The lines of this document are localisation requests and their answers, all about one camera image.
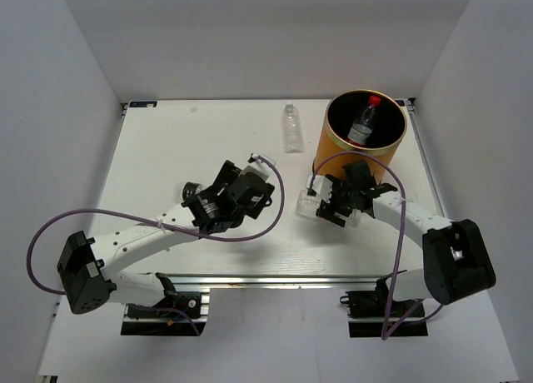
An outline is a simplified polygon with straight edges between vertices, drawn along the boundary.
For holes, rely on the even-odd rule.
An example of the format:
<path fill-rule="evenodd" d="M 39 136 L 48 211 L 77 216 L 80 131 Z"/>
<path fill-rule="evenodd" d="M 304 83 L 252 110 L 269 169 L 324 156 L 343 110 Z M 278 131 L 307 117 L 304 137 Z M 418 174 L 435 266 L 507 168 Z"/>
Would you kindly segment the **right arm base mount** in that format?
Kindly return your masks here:
<path fill-rule="evenodd" d="M 339 302 L 347 308 L 350 338 L 380 338 L 386 310 L 388 288 L 386 278 L 376 281 L 372 290 L 347 291 Z M 423 305 L 419 305 L 410 316 L 392 333 L 392 337 L 424 337 L 428 330 L 424 321 Z"/>

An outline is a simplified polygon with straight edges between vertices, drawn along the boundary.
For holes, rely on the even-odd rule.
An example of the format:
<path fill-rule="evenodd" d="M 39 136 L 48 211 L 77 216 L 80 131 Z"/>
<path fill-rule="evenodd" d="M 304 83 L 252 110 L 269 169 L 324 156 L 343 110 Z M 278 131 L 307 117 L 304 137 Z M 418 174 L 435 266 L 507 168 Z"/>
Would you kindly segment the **aluminium table edge rail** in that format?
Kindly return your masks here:
<path fill-rule="evenodd" d="M 375 284 L 379 275 L 268 275 L 268 276 L 226 276 L 226 275 L 193 275 L 171 274 L 167 278 L 175 286 L 357 286 Z"/>

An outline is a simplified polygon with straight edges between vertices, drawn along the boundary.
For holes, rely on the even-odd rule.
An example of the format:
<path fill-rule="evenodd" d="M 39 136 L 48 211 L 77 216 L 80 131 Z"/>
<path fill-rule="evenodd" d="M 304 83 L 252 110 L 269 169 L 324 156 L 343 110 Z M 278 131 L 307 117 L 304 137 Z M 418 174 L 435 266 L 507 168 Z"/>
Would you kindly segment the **orange cylindrical bin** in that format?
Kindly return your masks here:
<path fill-rule="evenodd" d="M 326 108 L 312 170 L 343 178 L 343 166 L 363 158 L 346 152 L 358 151 L 375 158 L 367 163 L 380 182 L 406 131 L 401 104 L 387 95 L 367 89 L 342 93 Z"/>

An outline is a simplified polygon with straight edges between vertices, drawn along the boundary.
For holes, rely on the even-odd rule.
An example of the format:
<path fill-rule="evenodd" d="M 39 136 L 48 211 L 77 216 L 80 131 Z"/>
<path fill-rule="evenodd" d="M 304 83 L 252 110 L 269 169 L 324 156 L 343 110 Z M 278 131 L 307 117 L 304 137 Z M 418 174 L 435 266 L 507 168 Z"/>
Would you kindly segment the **blue orange label clear bottle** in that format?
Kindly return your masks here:
<path fill-rule="evenodd" d="M 316 221 L 329 221 L 329 219 L 317 215 L 320 205 L 321 200 L 318 196 L 310 196 L 307 194 L 306 190 L 302 190 L 300 191 L 296 201 L 296 213 L 299 216 L 303 216 L 305 218 Z M 331 223 L 340 227 L 355 228 L 359 225 L 361 221 L 361 216 L 357 211 L 352 211 L 349 216 L 343 216 L 337 212 L 333 213 L 332 216 L 333 220 L 331 221 Z"/>

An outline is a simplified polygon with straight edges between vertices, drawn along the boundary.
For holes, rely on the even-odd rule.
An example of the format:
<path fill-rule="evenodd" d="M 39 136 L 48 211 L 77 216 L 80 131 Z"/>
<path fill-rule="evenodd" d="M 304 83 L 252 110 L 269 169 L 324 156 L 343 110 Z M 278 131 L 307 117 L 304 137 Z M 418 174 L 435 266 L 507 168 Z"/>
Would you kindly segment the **red label Nongfu water bottle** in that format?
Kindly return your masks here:
<path fill-rule="evenodd" d="M 364 147 L 376 125 L 377 108 L 381 105 L 381 98 L 371 95 L 366 107 L 354 119 L 347 135 L 347 141 L 352 145 Z"/>

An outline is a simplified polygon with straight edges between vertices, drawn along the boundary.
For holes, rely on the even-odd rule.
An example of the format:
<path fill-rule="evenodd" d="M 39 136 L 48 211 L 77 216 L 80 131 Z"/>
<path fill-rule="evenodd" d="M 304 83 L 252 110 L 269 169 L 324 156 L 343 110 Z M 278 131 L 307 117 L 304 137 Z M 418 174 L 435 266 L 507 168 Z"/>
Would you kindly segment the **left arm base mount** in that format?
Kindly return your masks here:
<path fill-rule="evenodd" d="M 207 323 L 208 301 L 201 291 L 177 291 L 155 306 L 128 304 L 121 335 L 197 337 Z"/>

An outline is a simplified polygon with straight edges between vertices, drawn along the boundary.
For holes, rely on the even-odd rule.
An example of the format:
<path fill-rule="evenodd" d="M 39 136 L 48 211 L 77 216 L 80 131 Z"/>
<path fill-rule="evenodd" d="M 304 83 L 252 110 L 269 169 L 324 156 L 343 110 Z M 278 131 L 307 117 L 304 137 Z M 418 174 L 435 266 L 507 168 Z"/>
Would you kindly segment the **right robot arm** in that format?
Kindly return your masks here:
<path fill-rule="evenodd" d="M 496 284 L 479 227 L 471 220 L 452 221 L 407 201 L 389 183 L 376 183 L 365 161 L 346 164 L 344 178 L 310 176 L 308 193 L 317 199 L 316 216 L 338 226 L 361 212 L 402 232 L 422 252 L 420 269 L 388 275 L 376 283 L 377 308 L 397 314 L 406 301 L 433 299 L 446 306 Z"/>

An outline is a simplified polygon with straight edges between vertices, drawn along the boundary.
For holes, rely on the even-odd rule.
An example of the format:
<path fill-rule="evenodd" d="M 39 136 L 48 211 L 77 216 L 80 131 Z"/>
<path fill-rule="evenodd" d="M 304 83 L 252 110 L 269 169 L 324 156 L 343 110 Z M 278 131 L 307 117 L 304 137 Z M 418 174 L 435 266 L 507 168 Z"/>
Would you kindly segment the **clear unlabelled plastic bottle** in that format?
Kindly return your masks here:
<path fill-rule="evenodd" d="M 304 143 L 301 131 L 301 119 L 299 111 L 292 102 L 288 102 L 283 108 L 281 124 L 284 152 L 303 152 Z"/>

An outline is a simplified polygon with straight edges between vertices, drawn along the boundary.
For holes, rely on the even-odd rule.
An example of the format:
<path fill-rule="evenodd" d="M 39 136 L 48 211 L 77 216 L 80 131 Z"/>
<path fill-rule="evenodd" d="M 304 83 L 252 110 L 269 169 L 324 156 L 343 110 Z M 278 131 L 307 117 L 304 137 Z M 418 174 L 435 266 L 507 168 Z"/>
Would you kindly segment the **blue sticker on table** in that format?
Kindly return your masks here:
<path fill-rule="evenodd" d="M 157 106 L 157 101 L 131 101 L 128 104 L 129 108 L 154 108 Z"/>

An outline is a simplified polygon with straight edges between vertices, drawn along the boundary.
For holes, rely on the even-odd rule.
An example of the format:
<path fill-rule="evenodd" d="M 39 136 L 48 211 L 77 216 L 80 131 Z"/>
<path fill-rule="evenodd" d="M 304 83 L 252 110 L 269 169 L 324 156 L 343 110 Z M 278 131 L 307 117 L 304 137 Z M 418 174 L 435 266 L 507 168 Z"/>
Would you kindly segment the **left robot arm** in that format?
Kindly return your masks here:
<path fill-rule="evenodd" d="M 261 156 L 251 157 L 243 169 L 225 162 L 209 187 L 188 183 L 181 204 L 154 219 L 104 236 L 71 234 L 57 264 L 71 312 L 82 315 L 116 302 L 149 307 L 159 316 L 171 313 L 183 297 L 170 278 L 127 268 L 203 237 L 225 241 L 224 232 L 246 218 L 257 219 L 271 205 L 272 171 L 272 162 Z"/>

